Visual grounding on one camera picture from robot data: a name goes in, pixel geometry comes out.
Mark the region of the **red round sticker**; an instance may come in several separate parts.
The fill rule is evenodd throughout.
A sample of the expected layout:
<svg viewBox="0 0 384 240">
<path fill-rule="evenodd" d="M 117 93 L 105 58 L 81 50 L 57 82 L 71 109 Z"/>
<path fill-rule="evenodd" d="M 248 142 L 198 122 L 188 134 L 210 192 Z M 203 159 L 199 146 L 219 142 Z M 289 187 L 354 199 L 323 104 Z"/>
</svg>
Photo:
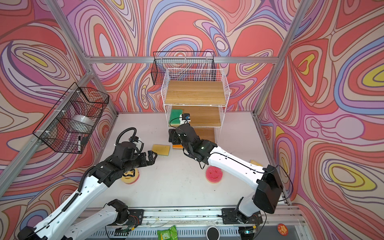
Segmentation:
<svg viewBox="0 0 384 240">
<path fill-rule="evenodd" d="M 287 236 L 289 234 L 288 227 L 284 224 L 278 224 L 277 230 L 278 230 L 279 234 L 282 236 Z"/>
</svg>

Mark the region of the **black marker in basket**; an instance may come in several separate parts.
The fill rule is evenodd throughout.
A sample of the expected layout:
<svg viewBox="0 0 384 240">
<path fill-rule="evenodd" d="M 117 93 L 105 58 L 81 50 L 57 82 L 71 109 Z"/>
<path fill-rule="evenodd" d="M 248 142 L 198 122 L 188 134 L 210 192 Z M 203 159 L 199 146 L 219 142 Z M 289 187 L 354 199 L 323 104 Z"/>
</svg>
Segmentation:
<svg viewBox="0 0 384 240">
<path fill-rule="evenodd" d="M 81 136 L 78 136 L 78 153 L 82 152 Z"/>
</svg>

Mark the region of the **white wire wooden shelf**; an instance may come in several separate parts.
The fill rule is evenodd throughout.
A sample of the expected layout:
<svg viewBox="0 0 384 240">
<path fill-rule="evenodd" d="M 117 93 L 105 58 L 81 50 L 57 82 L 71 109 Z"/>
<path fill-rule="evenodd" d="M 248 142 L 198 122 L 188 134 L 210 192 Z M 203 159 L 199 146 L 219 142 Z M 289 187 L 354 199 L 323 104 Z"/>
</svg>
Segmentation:
<svg viewBox="0 0 384 240">
<path fill-rule="evenodd" d="M 227 76 L 222 69 L 169 68 L 161 87 L 167 127 L 172 109 L 191 116 L 189 124 L 201 139 L 217 143 L 230 98 Z"/>
</svg>

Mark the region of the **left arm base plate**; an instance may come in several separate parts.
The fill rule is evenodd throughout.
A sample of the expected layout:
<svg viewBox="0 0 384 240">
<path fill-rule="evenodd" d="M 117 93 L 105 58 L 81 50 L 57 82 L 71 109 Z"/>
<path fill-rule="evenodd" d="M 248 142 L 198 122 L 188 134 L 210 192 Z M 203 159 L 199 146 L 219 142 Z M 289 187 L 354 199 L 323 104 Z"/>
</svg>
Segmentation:
<svg viewBox="0 0 384 240">
<path fill-rule="evenodd" d="M 143 209 L 127 209 L 118 213 L 115 225 L 137 227 L 143 222 L 144 210 Z"/>
</svg>

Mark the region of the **yellow smiley sponge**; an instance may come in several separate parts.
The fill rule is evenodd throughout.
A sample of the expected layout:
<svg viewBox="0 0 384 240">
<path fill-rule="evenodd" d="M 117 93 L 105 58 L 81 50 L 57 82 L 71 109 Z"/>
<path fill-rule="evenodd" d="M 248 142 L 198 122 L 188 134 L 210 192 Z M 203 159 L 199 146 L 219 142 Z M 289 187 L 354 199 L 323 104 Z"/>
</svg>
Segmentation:
<svg viewBox="0 0 384 240">
<path fill-rule="evenodd" d="M 132 171 L 125 172 L 121 177 L 123 183 L 127 185 L 134 184 L 140 177 L 140 172 L 138 169 L 134 169 Z"/>
</svg>

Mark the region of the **pink smiley sponge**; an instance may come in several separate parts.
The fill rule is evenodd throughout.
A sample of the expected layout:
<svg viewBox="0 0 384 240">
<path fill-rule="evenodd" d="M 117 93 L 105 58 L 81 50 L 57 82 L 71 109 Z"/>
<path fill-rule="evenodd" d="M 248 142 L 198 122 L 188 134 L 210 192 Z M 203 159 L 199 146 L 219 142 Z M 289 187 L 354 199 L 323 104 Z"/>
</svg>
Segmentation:
<svg viewBox="0 0 384 240">
<path fill-rule="evenodd" d="M 219 183 L 223 178 L 223 171 L 217 167 L 210 166 L 206 170 L 206 179 L 212 184 Z"/>
</svg>

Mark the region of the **green snack packet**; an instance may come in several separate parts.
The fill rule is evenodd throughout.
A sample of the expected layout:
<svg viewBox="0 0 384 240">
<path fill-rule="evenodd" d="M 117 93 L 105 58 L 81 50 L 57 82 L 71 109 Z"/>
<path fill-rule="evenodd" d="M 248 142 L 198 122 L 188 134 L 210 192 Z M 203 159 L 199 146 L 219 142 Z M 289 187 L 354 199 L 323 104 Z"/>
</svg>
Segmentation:
<svg viewBox="0 0 384 240">
<path fill-rule="evenodd" d="M 157 231 L 158 240 L 178 240 L 178 232 L 176 226 L 169 229 Z"/>
</svg>

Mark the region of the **round black speaker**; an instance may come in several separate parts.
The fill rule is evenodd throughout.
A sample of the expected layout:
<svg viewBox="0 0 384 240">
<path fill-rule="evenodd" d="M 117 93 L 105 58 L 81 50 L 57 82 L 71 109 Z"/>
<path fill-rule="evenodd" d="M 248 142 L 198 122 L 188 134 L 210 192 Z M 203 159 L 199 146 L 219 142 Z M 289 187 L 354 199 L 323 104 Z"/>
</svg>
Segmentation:
<svg viewBox="0 0 384 240">
<path fill-rule="evenodd" d="M 219 229 L 211 226 L 206 230 L 206 238 L 207 240 L 219 240 L 220 239 L 220 232 Z"/>
</svg>

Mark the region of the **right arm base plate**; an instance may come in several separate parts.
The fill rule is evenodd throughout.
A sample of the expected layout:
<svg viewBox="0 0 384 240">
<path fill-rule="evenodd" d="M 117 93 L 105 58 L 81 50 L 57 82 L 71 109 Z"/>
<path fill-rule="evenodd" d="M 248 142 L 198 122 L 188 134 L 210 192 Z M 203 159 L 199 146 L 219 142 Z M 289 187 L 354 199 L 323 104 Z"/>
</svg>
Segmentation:
<svg viewBox="0 0 384 240">
<path fill-rule="evenodd" d="M 225 225 L 252 224 L 258 226 L 264 222 L 260 212 L 247 217 L 235 208 L 221 209 L 221 214 L 218 217 L 222 218 Z"/>
</svg>

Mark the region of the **yellow sponge green back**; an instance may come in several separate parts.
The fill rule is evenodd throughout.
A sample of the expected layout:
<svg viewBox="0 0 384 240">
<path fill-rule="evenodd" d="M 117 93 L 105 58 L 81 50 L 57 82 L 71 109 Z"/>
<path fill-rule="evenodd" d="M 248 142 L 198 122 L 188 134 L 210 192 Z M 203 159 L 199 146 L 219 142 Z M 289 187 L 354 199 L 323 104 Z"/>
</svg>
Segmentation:
<svg viewBox="0 0 384 240">
<path fill-rule="evenodd" d="M 152 147 L 152 151 L 160 156 L 168 156 L 170 153 L 170 149 L 171 146 L 169 145 L 154 144 Z"/>
</svg>

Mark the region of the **silver bowl in basket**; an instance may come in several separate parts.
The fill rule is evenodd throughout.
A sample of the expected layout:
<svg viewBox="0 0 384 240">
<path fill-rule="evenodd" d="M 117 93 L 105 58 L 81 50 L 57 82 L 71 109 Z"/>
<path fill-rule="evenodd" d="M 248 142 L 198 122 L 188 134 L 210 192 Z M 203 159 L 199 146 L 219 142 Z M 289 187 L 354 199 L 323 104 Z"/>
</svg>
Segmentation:
<svg viewBox="0 0 384 240">
<path fill-rule="evenodd" d="M 72 120 L 91 126 L 91 127 L 93 127 L 95 124 L 95 122 L 92 119 L 84 115 L 75 115 L 72 117 Z"/>
</svg>

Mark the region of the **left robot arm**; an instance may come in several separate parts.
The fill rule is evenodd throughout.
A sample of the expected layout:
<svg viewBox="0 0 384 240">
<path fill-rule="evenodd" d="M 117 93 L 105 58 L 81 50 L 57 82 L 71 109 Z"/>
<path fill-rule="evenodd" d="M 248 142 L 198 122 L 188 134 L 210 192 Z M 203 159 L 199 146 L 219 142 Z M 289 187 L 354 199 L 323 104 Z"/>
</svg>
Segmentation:
<svg viewBox="0 0 384 240">
<path fill-rule="evenodd" d="M 97 214 L 73 223 L 90 203 L 122 177 L 133 177 L 137 168 L 154 165 L 158 154 L 142 152 L 135 143 L 116 144 L 112 155 L 89 168 L 81 178 L 79 187 L 54 212 L 35 227 L 24 227 L 17 235 L 19 240 L 75 240 L 85 239 L 99 228 L 110 224 L 126 225 L 131 214 L 120 200 L 112 200 Z"/>
</svg>

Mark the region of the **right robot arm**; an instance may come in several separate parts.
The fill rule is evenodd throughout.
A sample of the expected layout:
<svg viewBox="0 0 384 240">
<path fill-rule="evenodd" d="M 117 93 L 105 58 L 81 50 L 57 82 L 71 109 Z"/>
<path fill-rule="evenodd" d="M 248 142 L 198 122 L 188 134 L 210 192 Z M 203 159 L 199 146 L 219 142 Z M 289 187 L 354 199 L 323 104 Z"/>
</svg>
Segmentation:
<svg viewBox="0 0 384 240">
<path fill-rule="evenodd" d="M 189 123 L 170 127 L 180 139 L 185 156 L 199 164 L 219 168 L 242 180 L 254 190 L 252 194 L 240 200 L 238 212 L 241 215 L 251 217 L 258 211 L 275 213 L 284 188 L 276 167 L 257 166 L 230 154 L 216 143 L 201 139 Z"/>
</svg>

